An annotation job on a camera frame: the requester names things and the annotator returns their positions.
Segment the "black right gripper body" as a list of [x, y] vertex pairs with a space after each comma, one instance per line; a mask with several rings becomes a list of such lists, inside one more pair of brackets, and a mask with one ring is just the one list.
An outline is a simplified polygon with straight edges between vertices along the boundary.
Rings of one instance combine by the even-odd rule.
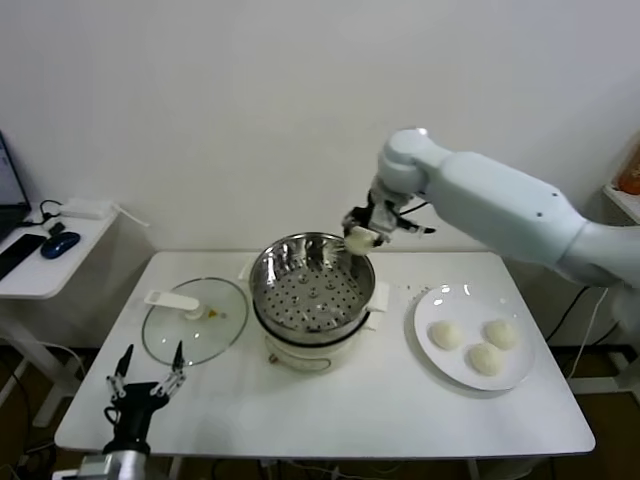
[[372, 192], [367, 194], [366, 206], [358, 208], [355, 220], [360, 227], [378, 235], [391, 235], [397, 229], [393, 208], [387, 205], [384, 198], [379, 198]]

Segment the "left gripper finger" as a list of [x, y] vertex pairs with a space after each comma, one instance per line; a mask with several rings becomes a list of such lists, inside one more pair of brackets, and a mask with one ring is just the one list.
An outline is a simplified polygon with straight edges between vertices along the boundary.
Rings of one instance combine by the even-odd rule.
[[160, 398], [171, 398], [183, 385], [186, 379], [184, 366], [185, 359], [183, 355], [183, 342], [180, 341], [175, 351], [175, 355], [171, 365], [171, 371], [164, 380], [159, 382], [152, 389], [152, 395]]
[[106, 377], [107, 385], [110, 391], [110, 397], [112, 400], [124, 398], [126, 395], [125, 377], [131, 362], [133, 351], [134, 345], [130, 344], [127, 347], [124, 355], [118, 360], [114, 373]]

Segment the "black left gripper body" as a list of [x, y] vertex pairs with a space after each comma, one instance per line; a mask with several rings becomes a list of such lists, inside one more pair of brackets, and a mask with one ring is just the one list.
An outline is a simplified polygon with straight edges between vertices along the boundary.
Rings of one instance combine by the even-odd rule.
[[113, 438], [105, 445], [106, 453], [135, 451], [149, 453], [147, 435], [154, 413], [167, 405], [166, 397], [152, 395], [157, 382], [125, 385], [124, 398], [113, 400], [105, 408], [105, 418], [113, 428]]

